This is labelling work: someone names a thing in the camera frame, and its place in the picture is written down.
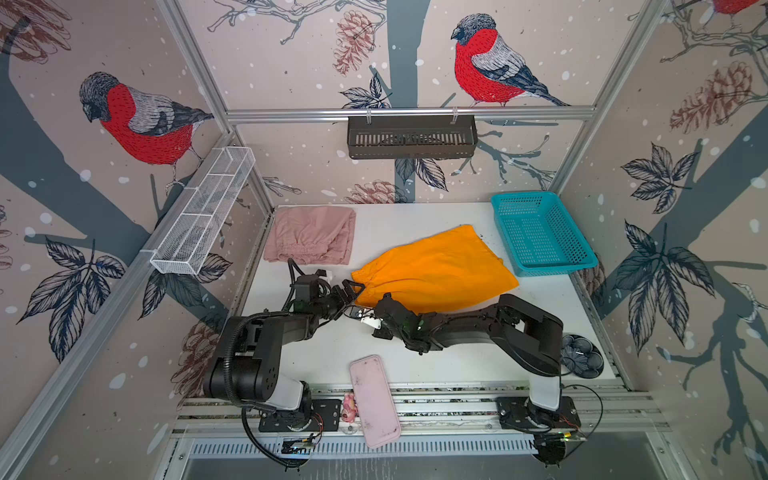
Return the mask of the small pink toy figure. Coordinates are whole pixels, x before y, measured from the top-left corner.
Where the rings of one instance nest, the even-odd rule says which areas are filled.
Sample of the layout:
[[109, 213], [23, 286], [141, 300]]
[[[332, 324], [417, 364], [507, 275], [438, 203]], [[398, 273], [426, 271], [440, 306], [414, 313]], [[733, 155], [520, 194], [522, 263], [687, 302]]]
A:
[[358, 408], [355, 396], [352, 392], [347, 392], [342, 401], [341, 420], [345, 423], [354, 423], [358, 417]]

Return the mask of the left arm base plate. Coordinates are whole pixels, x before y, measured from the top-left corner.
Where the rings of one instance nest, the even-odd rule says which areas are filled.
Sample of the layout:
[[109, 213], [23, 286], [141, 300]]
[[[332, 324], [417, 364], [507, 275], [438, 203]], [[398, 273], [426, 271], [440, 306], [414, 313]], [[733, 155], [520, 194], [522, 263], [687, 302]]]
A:
[[341, 420], [342, 401], [303, 401], [296, 410], [276, 410], [261, 415], [260, 433], [336, 432]]

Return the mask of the left circuit board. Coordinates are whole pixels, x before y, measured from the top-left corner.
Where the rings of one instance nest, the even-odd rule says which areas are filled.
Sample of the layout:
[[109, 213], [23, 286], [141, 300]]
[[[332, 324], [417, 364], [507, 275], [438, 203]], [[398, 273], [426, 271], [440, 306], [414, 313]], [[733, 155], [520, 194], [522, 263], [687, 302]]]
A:
[[283, 456], [310, 456], [318, 443], [309, 437], [303, 439], [284, 439], [280, 453]]

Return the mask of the orange shorts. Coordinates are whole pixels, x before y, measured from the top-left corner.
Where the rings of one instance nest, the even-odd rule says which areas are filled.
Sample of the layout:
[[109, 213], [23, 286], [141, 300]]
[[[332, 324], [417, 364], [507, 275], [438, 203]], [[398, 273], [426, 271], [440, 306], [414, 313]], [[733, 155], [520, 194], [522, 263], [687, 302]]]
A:
[[519, 286], [471, 225], [395, 247], [351, 279], [365, 286], [359, 305], [373, 308], [389, 294], [417, 314], [466, 309]]

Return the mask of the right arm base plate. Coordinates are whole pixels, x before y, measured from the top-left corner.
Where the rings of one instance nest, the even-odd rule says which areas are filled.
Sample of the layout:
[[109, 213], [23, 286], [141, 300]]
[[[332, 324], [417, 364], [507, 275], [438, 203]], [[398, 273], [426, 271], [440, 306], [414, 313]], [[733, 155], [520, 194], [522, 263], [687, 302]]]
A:
[[535, 406], [527, 397], [499, 397], [495, 400], [502, 429], [522, 433], [547, 433], [581, 429], [574, 401], [562, 396], [555, 411]]

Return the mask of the aluminium frame crossbar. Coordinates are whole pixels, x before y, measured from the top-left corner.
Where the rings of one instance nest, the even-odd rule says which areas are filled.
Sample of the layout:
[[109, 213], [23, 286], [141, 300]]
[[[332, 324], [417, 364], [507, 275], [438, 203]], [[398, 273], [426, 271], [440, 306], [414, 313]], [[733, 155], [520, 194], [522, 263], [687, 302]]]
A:
[[273, 109], [231, 110], [225, 118], [231, 125], [265, 123], [324, 123], [346, 121], [351, 117], [474, 116], [476, 120], [590, 120], [597, 109], [592, 106], [514, 106], [446, 107], [390, 109]]

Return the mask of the teal plastic basket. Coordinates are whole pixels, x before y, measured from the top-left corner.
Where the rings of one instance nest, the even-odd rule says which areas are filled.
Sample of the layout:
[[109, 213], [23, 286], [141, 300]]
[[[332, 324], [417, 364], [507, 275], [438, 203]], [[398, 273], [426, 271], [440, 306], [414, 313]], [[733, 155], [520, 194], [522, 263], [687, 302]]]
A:
[[598, 259], [560, 198], [546, 191], [491, 198], [496, 227], [518, 277], [569, 275]]

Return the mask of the circuit board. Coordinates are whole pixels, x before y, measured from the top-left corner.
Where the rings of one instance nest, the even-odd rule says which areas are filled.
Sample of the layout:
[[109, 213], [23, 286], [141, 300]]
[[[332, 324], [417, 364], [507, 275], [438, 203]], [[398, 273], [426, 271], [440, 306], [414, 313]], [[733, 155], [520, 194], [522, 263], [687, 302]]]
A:
[[309, 437], [303, 439], [284, 439], [280, 453], [283, 456], [310, 456], [318, 443]]
[[540, 443], [542, 445], [548, 445], [556, 442], [583, 442], [587, 439], [588, 435], [582, 431], [550, 431], [542, 435]]

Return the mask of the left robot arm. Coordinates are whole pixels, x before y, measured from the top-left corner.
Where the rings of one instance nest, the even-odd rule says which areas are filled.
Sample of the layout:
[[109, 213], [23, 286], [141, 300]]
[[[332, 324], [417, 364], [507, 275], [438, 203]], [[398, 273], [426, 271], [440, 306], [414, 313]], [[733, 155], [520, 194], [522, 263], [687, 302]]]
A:
[[322, 276], [293, 274], [281, 309], [229, 318], [202, 380], [203, 396], [265, 417], [261, 430], [302, 430], [317, 424], [308, 384], [280, 373], [282, 348], [311, 339], [339, 319], [365, 291], [351, 280], [332, 286]]

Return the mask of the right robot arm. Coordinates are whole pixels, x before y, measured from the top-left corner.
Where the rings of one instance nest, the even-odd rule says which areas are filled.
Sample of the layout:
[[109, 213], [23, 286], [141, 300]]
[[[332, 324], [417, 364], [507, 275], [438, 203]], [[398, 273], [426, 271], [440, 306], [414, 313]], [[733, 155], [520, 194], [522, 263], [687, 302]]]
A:
[[354, 307], [352, 317], [374, 328], [378, 338], [400, 339], [420, 355], [464, 344], [493, 344], [529, 373], [527, 408], [555, 413], [561, 406], [563, 322], [513, 295], [460, 313], [417, 314], [389, 293], [373, 308]]

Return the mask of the right circuit board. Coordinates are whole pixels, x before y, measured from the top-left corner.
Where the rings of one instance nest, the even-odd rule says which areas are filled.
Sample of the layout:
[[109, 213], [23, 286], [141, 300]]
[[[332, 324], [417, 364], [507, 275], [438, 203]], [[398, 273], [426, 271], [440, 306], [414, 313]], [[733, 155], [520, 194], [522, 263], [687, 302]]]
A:
[[550, 431], [542, 435], [540, 443], [542, 445], [548, 445], [556, 442], [583, 442], [587, 439], [588, 435], [582, 431]]

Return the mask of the pink tray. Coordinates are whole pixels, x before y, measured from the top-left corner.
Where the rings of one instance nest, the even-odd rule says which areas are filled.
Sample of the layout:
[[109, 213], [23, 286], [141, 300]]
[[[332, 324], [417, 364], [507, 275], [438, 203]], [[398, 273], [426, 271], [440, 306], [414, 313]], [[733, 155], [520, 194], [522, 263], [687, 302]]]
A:
[[367, 447], [379, 449], [398, 440], [400, 420], [381, 357], [370, 355], [355, 360], [349, 372]]

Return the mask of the pink shorts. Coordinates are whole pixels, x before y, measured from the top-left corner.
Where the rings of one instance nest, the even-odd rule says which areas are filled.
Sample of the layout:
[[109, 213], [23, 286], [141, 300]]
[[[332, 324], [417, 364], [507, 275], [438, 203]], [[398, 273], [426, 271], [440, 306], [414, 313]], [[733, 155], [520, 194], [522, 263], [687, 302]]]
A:
[[299, 265], [348, 265], [356, 212], [340, 206], [281, 207], [276, 211], [263, 259]]

